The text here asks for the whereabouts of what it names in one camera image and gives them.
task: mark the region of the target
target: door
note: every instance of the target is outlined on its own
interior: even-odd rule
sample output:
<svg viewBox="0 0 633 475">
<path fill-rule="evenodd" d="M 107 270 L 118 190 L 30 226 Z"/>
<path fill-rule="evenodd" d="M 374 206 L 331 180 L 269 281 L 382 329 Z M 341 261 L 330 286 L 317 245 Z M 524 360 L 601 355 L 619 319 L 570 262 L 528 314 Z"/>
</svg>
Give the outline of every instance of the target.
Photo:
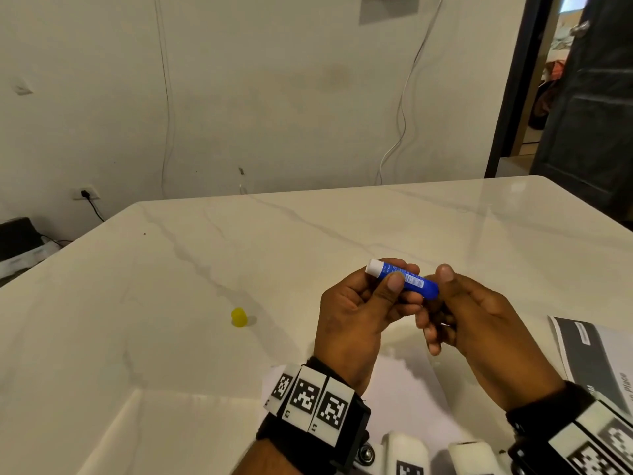
<svg viewBox="0 0 633 475">
<path fill-rule="evenodd" d="M 633 0 L 589 0 L 530 175 L 621 220 L 633 204 Z"/>
</svg>

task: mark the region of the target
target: forearm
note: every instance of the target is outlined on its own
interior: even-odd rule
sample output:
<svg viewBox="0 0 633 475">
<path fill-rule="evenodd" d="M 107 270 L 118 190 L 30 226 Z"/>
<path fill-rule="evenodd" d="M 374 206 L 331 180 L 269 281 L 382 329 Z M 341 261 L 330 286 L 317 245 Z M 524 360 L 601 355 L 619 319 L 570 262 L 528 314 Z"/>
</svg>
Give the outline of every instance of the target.
<svg viewBox="0 0 633 475">
<path fill-rule="evenodd" d="M 270 440 L 254 442 L 233 475 L 301 475 Z"/>
</svg>

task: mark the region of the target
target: blue lip balm tube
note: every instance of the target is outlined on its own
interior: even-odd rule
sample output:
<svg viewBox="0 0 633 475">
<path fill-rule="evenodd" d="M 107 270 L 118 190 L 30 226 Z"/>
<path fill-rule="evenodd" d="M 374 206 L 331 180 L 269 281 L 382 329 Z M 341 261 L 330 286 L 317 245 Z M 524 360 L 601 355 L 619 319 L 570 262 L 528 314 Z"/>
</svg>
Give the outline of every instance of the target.
<svg viewBox="0 0 633 475">
<path fill-rule="evenodd" d="M 367 263 L 365 273 L 376 277 L 379 280 L 384 279 L 387 275 L 393 271 L 399 271 L 405 276 L 405 290 L 415 291 L 422 295 L 426 300 L 435 300 L 439 295 L 439 287 L 437 284 L 430 280 L 414 275 L 410 271 L 399 269 L 389 263 L 381 262 L 380 260 L 371 259 Z"/>
</svg>

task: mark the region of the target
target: white cable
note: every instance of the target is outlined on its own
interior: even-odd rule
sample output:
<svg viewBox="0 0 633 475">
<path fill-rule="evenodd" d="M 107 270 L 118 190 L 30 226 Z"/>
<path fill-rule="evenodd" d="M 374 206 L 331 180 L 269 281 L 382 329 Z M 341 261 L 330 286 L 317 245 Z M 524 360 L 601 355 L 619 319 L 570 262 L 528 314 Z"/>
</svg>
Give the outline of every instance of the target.
<svg viewBox="0 0 633 475">
<path fill-rule="evenodd" d="M 160 190 L 165 196 L 165 170 L 171 159 L 176 140 L 176 113 L 173 109 L 173 90 L 171 88 L 171 74 L 169 70 L 169 57 L 167 55 L 167 40 L 165 38 L 165 24 L 163 22 L 163 8 L 160 0 L 154 0 L 156 12 L 156 26 L 158 27 L 158 41 L 160 42 L 160 58 L 163 65 L 163 80 L 165 82 L 165 94 L 167 96 L 167 133 L 165 134 L 165 152 L 163 153 L 163 166 L 160 174 Z"/>
<path fill-rule="evenodd" d="M 437 4 L 437 9 L 435 13 L 433 14 L 433 18 L 431 18 L 431 22 L 429 23 L 429 26 L 427 27 L 426 33 L 424 34 L 424 39 L 422 40 L 422 44 L 420 45 L 420 48 L 418 48 L 418 52 L 415 54 L 415 58 L 413 59 L 413 64 L 411 64 L 411 70 L 409 71 L 409 75 L 407 76 L 407 80 L 405 81 L 405 86 L 403 87 L 402 93 L 400 94 L 400 102 L 398 102 L 398 108 L 396 109 L 396 119 L 399 119 L 400 114 L 402 113 L 404 127 L 402 130 L 402 133 L 400 133 L 400 128 L 398 128 L 398 133 L 400 133 L 400 138 L 398 139 L 396 143 L 394 143 L 394 145 L 384 154 L 384 156 L 380 160 L 380 166 L 378 167 L 378 172 L 376 173 L 376 176 L 374 177 L 374 185 L 376 184 L 376 181 L 378 180 L 380 181 L 380 184 L 382 185 L 382 167 L 384 166 L 385 162 L 389 159 L 390 155 L 392 155 L 393 152 L 396 150 L 396 148 L 400 146 L 400 144 L 402 143 L 402 139 L 405 137 L 405 134 L 407 132 L 407 118 L 405 116 L 403 99 L 405 98 L 405 92 L 407 91 L 407 85 L 409 84 L 409 79 L 411 78 L 411 75 L 413 74 L 415 66 L 420 61 L 420 57 L 424 51 L 424 47 L 427 44 L 427 40 L 431 36 L 431 32 L 433 31 L 433 27 L 435 26 L 435 22 L 437 20 L 437 15 L 439 15 L 439 10 L 442 7 L 443 2 L 444 0 L 439 0 L 439 4 Z"/>
</svg>

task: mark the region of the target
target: white cap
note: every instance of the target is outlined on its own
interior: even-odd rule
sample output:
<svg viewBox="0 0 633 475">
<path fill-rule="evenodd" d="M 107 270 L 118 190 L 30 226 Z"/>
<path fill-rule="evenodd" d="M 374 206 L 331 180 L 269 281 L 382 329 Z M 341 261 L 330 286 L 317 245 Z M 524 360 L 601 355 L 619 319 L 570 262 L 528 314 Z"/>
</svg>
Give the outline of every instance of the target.
<svg viewBox="0 0 633 475">
<path fill-rule="evenodd" d="M 365 269 L 365 273 L 371 275 L 372 277 L 380 277 L 382 273 L 382 268 L 385 266 L 385 262 L 381 262 L 380 260 L 376 260 L 372 258 L 369 263 L 367 263 L 367 268 Z"/>
</svg>

